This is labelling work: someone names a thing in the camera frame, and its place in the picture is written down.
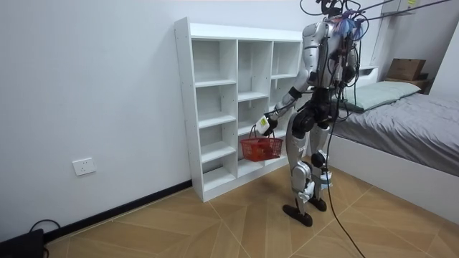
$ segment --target gray pillow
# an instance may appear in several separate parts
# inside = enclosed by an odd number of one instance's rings
[[[346,88],[344,97],[346,107],[354,112],[364,112],[381,105],[390,104],[419,91],[415,85],[406,82],[377,82],[356,89],[357,100],[354,99],[354,88]]]

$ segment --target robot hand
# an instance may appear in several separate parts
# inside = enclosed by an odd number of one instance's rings
[[[270,118],[270,116],[267,113],[265,114],[265,117],[266,117],[266,120],[268,122],[269,128],[262,134],[264,136],[269,136],[272,133],[274,133],[274,129],[278,126],[278,121],[277,120],[273,120],[272,118]]]

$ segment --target white shelf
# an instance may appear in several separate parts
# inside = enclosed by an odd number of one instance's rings
[[[260,98],[268,97],[268,94],[263,94],[259,92],[239,92],[237,93],[237,101],[248,101],[248,100],[257,100]]]
[[[193,39],[251,39],[283,42],[301,42],[303,40],[302,32],[277,29],[258,29],[197,23],[190,23],[189,28],[191,38]]]
[[[220,85],[231,85],[235,84],[235,80],[210,80],[205,82],[195,82],[195,87],[211,87],[211,86],[220,86]]]
[[[271,75],[271,79],[283,79],[283,78],[292,78],[296,77],[294,74],[281,74],[281,75]]]
[[[235,180],[233,176],[226,168],[217,168],[213,171],[207,172],[202,176],[204,182],[204,191],[221,186],[224,183]]]
[[[246,159],[242,159],[237,162],[237,176],[245,176],[257,169],[262,168],[263,165],[258,162],[248,161]]]
[[[281,155],[280,158],[274,158],[274,159],[271,159],[271,160],[267,160],[267,161],[265,161],[265,166],[270,165],[270,164],[272,164],[272,163],[274,163],[274,162],[281,161],[281,160],[283,160],[284,158],[287,158],[287,157],[284,156],[284,155]]]
[[[218,142],[209,144],[201,147],[201,162],[206,163],[209,161],[216,160],[221,157],[225,157],[231,153],[235,153],[236,150],[224,142]]]
[[[201,200],[286,165],[285,157],[244,160],[239,140],[248,138],[268,106],[273,109],[291,88],[302,32],[194,24],[183,18],[175,22],[174,33],[189,168]],[[278,138],[285,135],[289,115],[284,117],[275,131]]]
[[[215,113],[211,115],[203,115],[198,122],[199,129],[208,128],[209,126],[221,125],[236,121],[236,118],[232,115],[226,115],[224,113]]]
[[[237,124],[237,136],[246,135],[250,133],[254,123],[249,121],[242,121]]]

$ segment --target black baseboard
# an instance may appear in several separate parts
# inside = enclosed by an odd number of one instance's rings
[[[174,194],[178,191],[184,190],[188,187],[191,187],[191,180],[185,181],[183,183],[179,183],[178,185],[166,188],[164,190],[161,190],[157,193],[150,194],[148,196],[142,197],[140,199],[137,199],[135,201],[132,201],[127,204],[123,204],[121,206],[115,207],[113,209],[110,209],[108,211],[101,212],[99,214],[96,214],[94,216],[91,216],[86,219],[82,219],[80,221],[77,221],[72,224],[68,224],[67,226],[63,226],[60,229],[55,229],[53,231],[49,231],[44,234],[44,243],[49,243],[55,239],[58,239],[60,237],[63,237],[65,235],[68,235],[70,233],[73,233],[75,231],[84,229],[86,227],[89,227],[91,225],[100,223],[102,221],[105,221],[109,218],[113,218],[114,216],[121,215],[125,212],[128,212],[130,210],[136,209],[138,207],[141,207],[143,205],[149,204],[153,201],[159,200],[163,197],[169,196],[171,194]]]

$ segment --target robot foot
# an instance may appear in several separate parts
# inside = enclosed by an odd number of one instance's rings
[[[319,211],[327,210],[327,203],[323,199],[311,198],[309,203],[314,205]]]
[[[312,226],[313,225],[313,218],[309,214],[302,215],[300,213],[300,211],[295,207],[292,207],[290,205],[284,205],[282,207],[282,210],[287,215],[289,215],[293,219],[296,219],[297,221],[299,221],[300,223],[302,223],[305,226]]]

